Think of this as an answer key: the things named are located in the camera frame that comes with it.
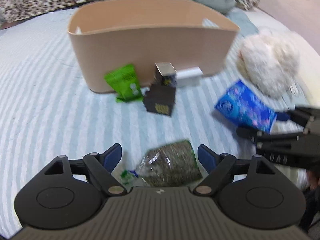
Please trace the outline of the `blue tissue pack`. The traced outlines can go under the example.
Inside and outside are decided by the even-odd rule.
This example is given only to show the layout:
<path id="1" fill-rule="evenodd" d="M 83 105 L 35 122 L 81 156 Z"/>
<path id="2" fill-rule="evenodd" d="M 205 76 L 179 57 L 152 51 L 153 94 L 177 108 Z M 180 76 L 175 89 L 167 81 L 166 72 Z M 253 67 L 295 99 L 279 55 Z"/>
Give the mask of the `blue tissue pack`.
<path id="1" fill-rule="evenodd" d="M 215 105 L 227 120 L 270 133 L 276 122 L 275 111 L 267 107 L 241 80 L 229 87 Z"/>

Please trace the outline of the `clear bag dried herbs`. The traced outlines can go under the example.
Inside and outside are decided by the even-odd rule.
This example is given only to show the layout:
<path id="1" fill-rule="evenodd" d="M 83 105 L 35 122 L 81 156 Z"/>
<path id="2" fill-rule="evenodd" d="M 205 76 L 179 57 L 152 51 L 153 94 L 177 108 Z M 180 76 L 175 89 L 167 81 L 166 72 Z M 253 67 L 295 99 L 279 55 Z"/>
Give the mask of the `clear bag dried herbs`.
<path id="1" fill-rule="evenodd" d="M 181 140 L 149 150 L 134 170 L 124 170 L 125 186 L 177 187 L 202 179 L 189 140 Z"/>

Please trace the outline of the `white small box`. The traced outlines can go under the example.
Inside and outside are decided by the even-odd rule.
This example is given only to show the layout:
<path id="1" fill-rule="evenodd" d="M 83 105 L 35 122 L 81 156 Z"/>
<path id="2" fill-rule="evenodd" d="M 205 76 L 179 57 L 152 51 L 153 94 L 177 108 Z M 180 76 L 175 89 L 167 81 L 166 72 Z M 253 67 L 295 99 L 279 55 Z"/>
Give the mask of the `white small box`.
<path id="1" fill-rule="evenodd" d="M 199 67 L 188 68 L 184 70 L 179 70 L 176 73 L 176 86 L 185 87 L 185 86 L 198 86 L 200 80 L 203 76 L 202 70 Z"/>

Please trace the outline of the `black box gold print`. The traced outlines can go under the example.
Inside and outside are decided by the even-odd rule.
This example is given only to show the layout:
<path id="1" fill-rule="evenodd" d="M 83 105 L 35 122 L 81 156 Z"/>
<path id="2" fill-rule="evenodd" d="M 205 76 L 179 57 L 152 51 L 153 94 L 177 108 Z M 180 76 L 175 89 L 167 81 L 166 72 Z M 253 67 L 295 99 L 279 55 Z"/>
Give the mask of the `black box gold print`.
<path id="1" fill-rule="evenodd" d="M 171 116 L 175 95 L 175 87 L 152 84 L 144 95 L 143 104 L 147 112 Z"/>

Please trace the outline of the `small black box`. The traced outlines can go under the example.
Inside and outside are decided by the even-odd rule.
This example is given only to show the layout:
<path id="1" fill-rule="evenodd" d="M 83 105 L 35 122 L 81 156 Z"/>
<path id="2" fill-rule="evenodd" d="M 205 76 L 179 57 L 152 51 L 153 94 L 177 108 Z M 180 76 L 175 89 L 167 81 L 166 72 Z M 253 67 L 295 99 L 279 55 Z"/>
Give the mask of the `small black box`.
<path id="1" fill-rule="evenodd" d="M 176 69 L 170 62 L 155 63 L 155 83 L 168 87 L 176 87 Z"/>

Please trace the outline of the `green snack packet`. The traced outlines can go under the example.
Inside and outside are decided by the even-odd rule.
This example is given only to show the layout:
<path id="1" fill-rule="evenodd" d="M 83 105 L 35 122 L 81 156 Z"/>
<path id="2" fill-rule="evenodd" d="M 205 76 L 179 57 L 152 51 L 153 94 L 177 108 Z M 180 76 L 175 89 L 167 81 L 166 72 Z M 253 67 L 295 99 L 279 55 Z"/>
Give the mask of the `green snack packet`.
<path id="1" fill-rule="evenodd" d="M 104 80 L 116 92 L 116 102 L 131 102 L 143 99 L 133 64 L 127 64 L 105 74 Z"/>

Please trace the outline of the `white fluffy plush pillow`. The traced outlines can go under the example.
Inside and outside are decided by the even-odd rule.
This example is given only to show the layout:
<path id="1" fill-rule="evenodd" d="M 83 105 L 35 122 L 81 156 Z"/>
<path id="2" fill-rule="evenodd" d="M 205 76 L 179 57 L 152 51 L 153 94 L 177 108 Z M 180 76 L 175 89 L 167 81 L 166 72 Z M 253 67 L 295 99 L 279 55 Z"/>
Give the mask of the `white fluffy plush pillow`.
<path id="1" fill-rule="evenodd" d="M 239 57 L 249 80 L 264 95 L 279 98 L 285 92 L 298 93 L 300 53 L 287 38 L 264 33 L 247 36 L 240 44 Z"/>

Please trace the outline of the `beige plastic storage bin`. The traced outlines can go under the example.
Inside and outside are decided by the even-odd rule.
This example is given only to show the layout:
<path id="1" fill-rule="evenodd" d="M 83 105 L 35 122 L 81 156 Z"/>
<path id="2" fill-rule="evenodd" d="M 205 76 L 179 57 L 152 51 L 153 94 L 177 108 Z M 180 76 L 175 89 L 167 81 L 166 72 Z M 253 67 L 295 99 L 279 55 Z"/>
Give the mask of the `beige plastic storage bin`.
<path id="1" fill-rule="evenodd" d="M 79 7 L 67 31 L 88 88 L 109 93 L 104 76 L 127 64 L 135 66 L 142 86 L 162 62 L 214 75 L 240 28 L 190 0 L 106 0 Z"/>

